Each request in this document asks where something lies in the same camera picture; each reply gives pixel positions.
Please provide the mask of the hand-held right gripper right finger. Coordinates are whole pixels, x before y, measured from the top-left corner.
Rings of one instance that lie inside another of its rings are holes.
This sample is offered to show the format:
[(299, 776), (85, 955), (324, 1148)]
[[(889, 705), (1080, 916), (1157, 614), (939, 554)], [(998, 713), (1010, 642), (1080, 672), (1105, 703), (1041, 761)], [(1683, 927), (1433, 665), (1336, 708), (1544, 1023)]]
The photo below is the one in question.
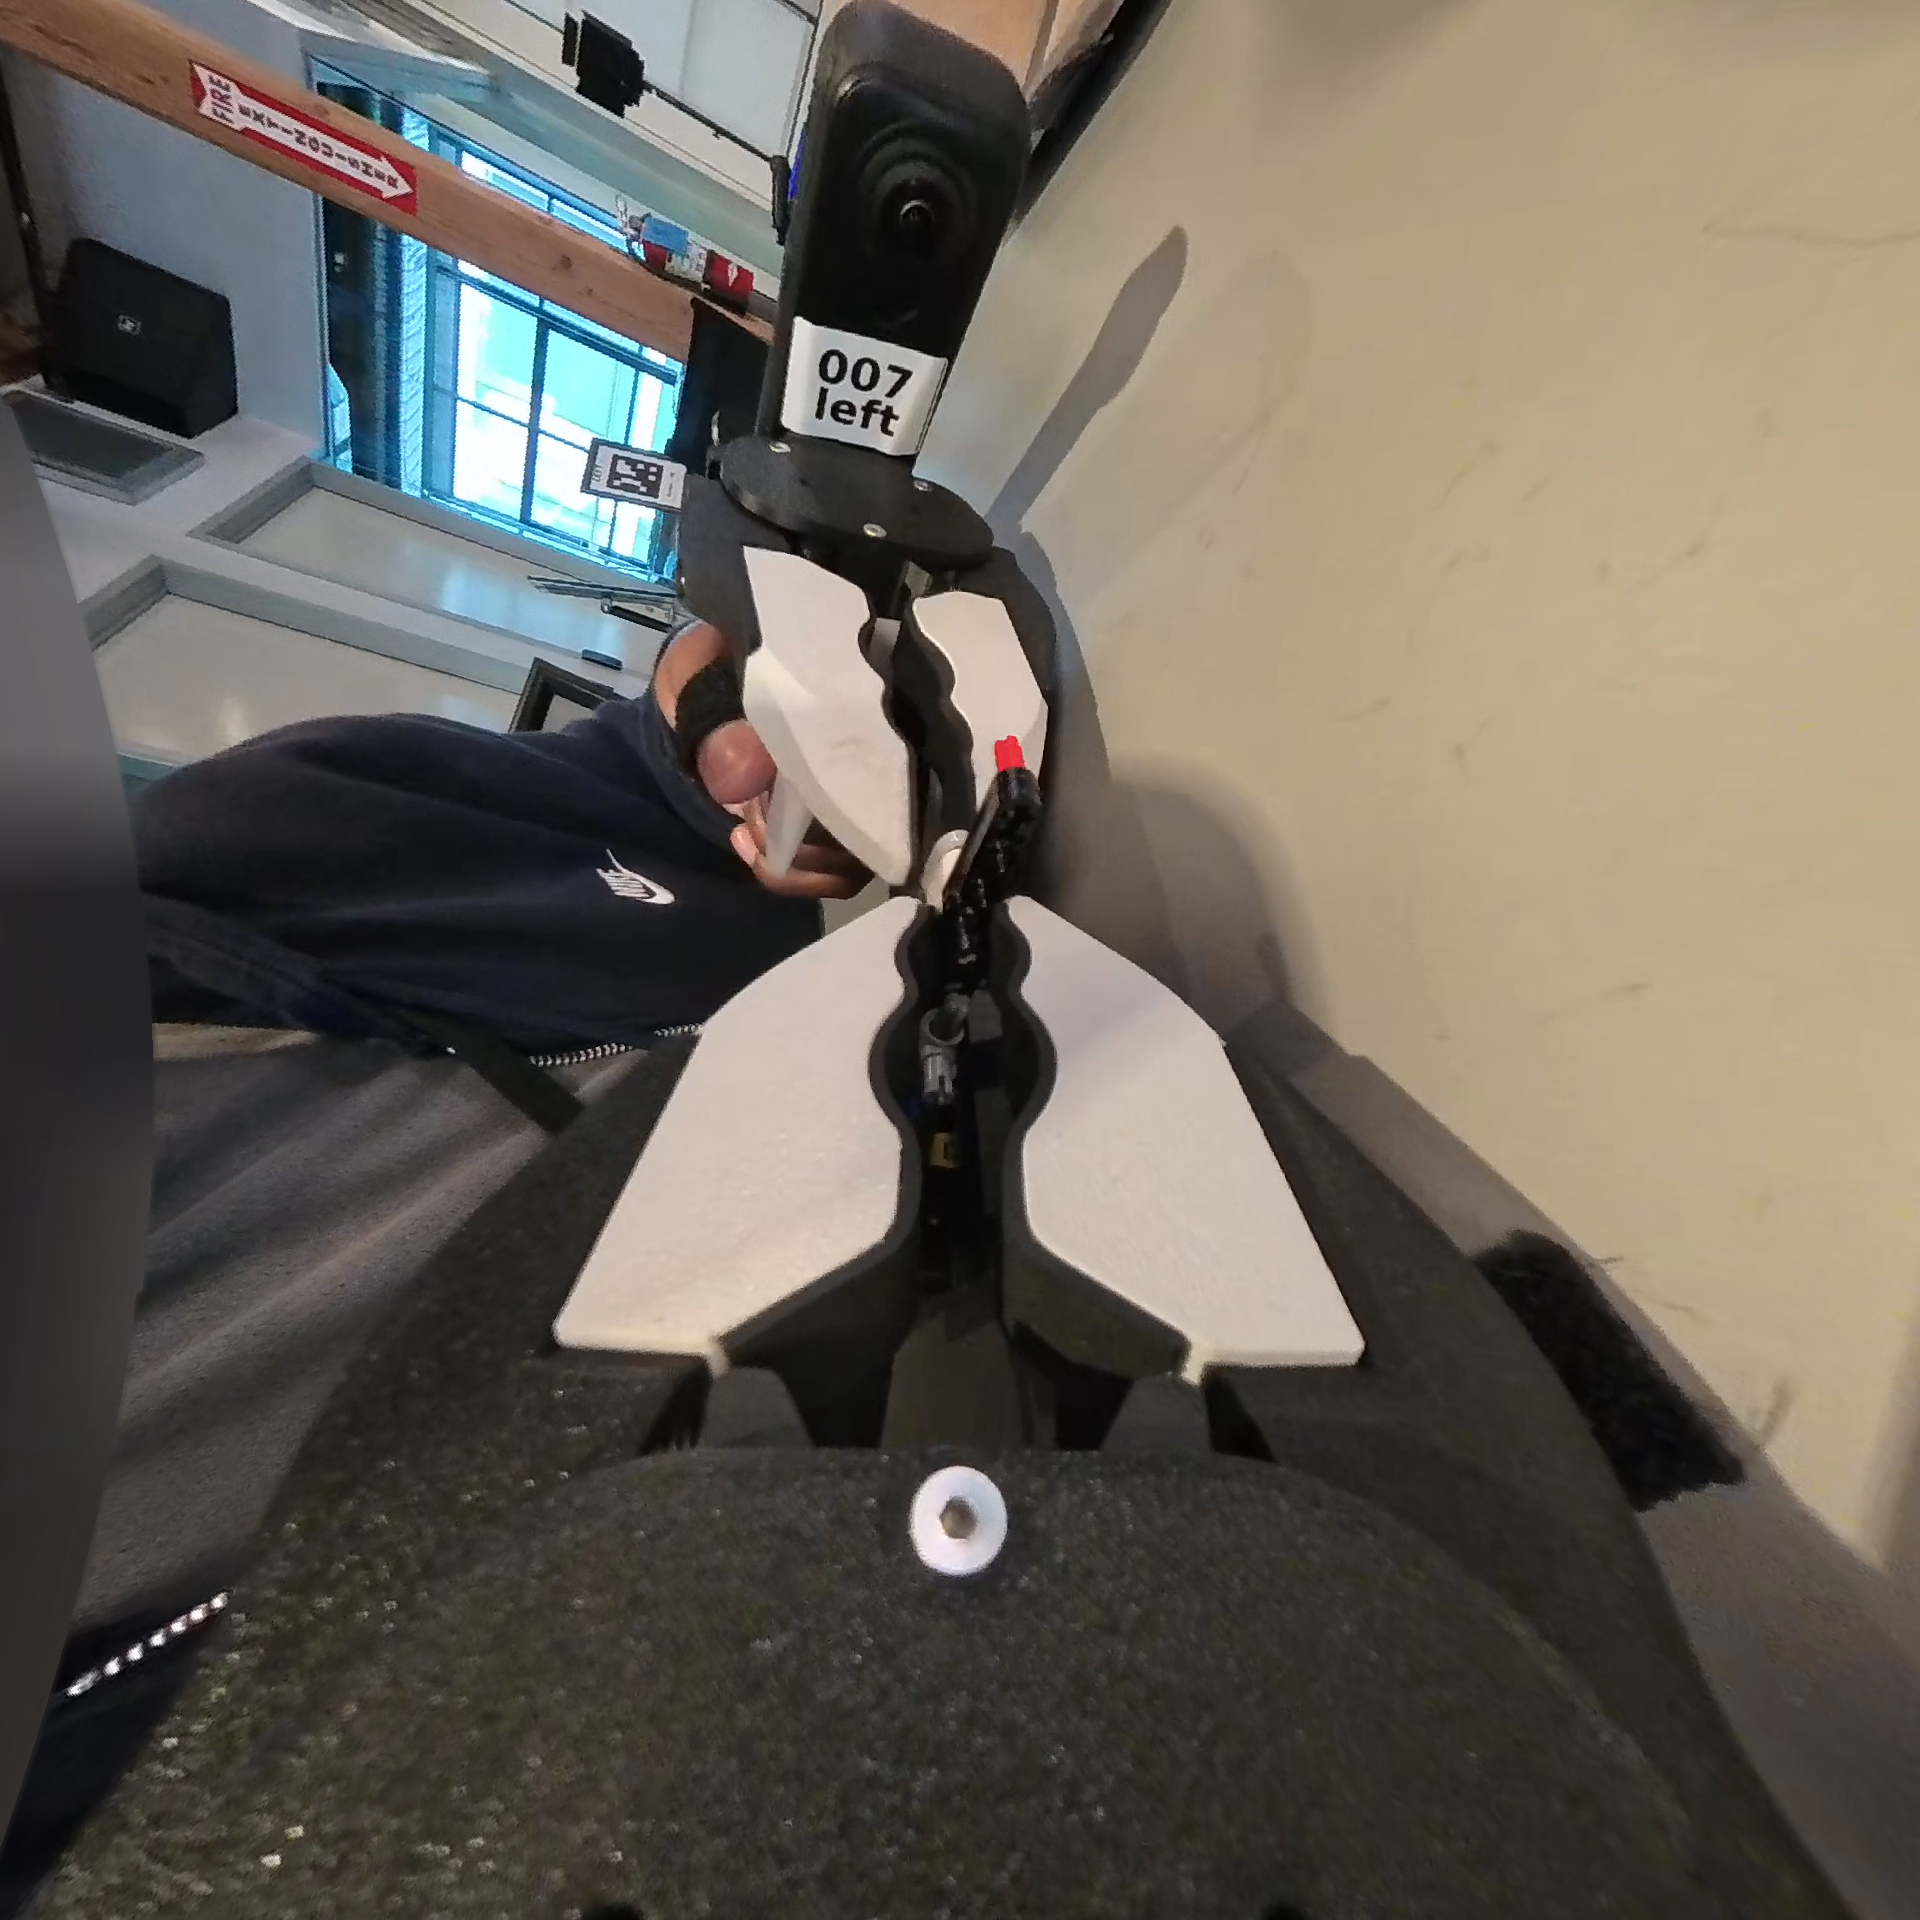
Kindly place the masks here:
[(1354, 1368), (1360, 1328), (1218, 1033), (1036, 900), (1005, 929), (1041, 1052), (1010, 1140), (1016, 1326), (1130, 1378)]

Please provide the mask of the black velcro strip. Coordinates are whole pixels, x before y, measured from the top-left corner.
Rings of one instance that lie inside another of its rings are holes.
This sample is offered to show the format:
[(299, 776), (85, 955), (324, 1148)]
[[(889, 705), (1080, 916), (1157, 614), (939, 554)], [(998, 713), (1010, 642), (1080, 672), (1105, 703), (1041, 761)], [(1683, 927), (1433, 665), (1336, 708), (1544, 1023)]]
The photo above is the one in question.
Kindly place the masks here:
[(1556, 1239), (1513, 1233), (1473, 1257), (1568, 1392), (1638, 1513), (1744, 1483), (1744, 1463)]

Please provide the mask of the person's grey clothing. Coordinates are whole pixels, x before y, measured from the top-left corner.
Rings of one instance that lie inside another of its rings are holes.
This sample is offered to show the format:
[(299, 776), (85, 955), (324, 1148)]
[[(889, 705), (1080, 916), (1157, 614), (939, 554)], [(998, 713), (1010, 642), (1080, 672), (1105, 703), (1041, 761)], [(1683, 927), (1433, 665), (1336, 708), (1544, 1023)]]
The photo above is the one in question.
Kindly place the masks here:
[(450, 1244), (563, 1296), (697, 1033), (538, 1055), (584, 1104), (550, 1136), (446, 1055), (155, 1023), (146, 1274), (68, 1635), (244, 1564), (341, 1372)]

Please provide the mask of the black picture frame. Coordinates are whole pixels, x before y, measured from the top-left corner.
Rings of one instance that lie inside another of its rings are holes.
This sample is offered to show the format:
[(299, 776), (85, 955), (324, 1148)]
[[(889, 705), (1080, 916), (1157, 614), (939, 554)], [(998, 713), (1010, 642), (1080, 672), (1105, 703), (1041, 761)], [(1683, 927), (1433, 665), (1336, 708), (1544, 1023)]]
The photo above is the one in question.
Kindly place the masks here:
[(617, 698), (614, 687), (538, 657), (520, 688), (510, 731), (564, 731)]

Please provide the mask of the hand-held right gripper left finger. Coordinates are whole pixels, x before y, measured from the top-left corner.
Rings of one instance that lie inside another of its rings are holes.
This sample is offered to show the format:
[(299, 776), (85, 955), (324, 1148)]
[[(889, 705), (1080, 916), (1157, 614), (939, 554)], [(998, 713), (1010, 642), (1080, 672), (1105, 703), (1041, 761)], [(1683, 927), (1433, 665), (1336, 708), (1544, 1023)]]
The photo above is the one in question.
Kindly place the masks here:
[(881, 904), (712, 1017), (561, 1308), (557, 1346), (731, 1363), (885, 1248), (906, 1148), (873, 1056), (917, 916)]

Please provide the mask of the wooden beam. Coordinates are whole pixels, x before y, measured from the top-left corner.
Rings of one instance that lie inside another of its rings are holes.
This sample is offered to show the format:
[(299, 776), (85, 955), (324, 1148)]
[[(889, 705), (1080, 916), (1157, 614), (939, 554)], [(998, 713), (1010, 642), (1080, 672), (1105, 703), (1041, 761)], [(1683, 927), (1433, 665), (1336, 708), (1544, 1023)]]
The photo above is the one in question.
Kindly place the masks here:
[[(673, 279), (657, 276), (624, 247), (604, 246), (579, 227), (474, 180), (459, 168), (324, 102), (272, 67), (173, 24), (153, 7), (4, 2), (3, 41), (11, 52), (34, 60), (64, 80), (178, 128), (353, 216), (469, 260), (500, 281), (673, 359), (688, 356), (697, 313), (731, 320), (765, 346), (772, 340), (769, 320), (739, 316)], [(419, 180), (419, 216), (384, 208), (202, 119), (189, 87), (189, 62), (224, 71), (258, 94), (314, 114), (329, 128), (362, 137), (398, 161), (409, 161)]]

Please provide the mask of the person's left hand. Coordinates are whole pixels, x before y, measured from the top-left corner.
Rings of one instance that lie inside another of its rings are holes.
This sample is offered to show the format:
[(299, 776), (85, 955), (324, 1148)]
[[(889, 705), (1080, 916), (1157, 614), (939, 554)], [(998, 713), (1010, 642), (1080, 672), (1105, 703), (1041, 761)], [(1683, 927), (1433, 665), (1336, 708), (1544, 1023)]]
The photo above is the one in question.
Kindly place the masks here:
[(718, 687), (731, 664), (729, 640), (701, 620), (683, 622), (665, 642), (652, 695), (676, 767), (705, 795), (708, 814), (726, 814), (726, 844), (765, 892), (813, 904), (859, 896), (873, 873), (824, 831), (810, 831), (785, 868), (771, 864), (774, 761), (746, 718), (714, 721)]

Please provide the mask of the person's left forearm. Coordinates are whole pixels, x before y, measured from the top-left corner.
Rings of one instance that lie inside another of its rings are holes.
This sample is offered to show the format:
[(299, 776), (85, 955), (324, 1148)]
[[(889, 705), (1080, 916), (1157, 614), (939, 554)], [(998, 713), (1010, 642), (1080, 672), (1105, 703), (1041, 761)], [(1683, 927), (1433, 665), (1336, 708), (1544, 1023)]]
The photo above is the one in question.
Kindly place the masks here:
[(769, 895), (682, 771), (652, 692), (563, 731), (388, 713), (284, 728), (131, 804), (182, 932), (162, 1019), (366, 1032), (344, 992), (532, 1055), (636, 1049), (718, 1012), (824, 931)]

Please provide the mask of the black lego technic assembly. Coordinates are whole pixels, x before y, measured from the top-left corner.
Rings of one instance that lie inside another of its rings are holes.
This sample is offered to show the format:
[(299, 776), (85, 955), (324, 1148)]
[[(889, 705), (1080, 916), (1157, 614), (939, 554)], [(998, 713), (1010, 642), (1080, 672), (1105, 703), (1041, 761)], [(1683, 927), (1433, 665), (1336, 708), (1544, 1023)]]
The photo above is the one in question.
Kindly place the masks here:
[(1041, 778), (1005, 736), (976, 823), (907, 936), (904, 1036), (889, 1071), (920, 1176), (915, 1280), (929, 1302), (998, 1275), (1001, 1153), (1029, 1082), (1005, 1009), (1009, 906), (1041, 817)]

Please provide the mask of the red arrow sign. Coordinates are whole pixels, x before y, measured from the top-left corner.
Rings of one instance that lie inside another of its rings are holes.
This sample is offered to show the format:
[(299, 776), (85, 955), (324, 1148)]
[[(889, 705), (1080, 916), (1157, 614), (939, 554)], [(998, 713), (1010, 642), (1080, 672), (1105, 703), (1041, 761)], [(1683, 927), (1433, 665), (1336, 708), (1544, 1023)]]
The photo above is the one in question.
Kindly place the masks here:
[(196, 114), (216, 128), (384, 208), (419, 216), (419, 180), (409, 161), (398, 161), (356, 135), (329, 128), (314, 114), (258, 94), (203, 62), (189, 62), (187, 71)]

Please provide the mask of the large window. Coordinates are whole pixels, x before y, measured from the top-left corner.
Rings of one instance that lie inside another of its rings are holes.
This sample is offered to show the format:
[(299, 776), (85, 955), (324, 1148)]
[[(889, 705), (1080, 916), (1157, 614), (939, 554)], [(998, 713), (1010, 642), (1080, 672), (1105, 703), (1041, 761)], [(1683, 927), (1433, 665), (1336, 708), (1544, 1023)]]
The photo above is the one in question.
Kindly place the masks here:
[(665, 578), (676, 520), (584, 481), (594, 441), (668, 448), (682, 359), (331, 201), (320, 265), (329, 464)]

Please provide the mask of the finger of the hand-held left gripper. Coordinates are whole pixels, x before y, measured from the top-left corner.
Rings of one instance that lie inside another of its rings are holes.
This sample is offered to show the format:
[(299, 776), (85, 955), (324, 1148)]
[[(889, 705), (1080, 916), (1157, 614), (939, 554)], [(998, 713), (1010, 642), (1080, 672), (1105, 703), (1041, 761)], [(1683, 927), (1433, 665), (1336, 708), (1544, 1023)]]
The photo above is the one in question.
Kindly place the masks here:
[(786, 873), (811, 825), (873, 878), (906, 884), (912, 856), (907, 751), (861, 649), (865, 592), (818, 563), (753, 546), (742, 555), (760, 642), (742, 667), (742, 713), (772, 760), (765, 858)]
[(906, 616), (906, 728), (920, 768), (917, 892), (946, 900), (1005, 754), (1038, 776), (1049, 707), (1001, 600), (932, 592)]

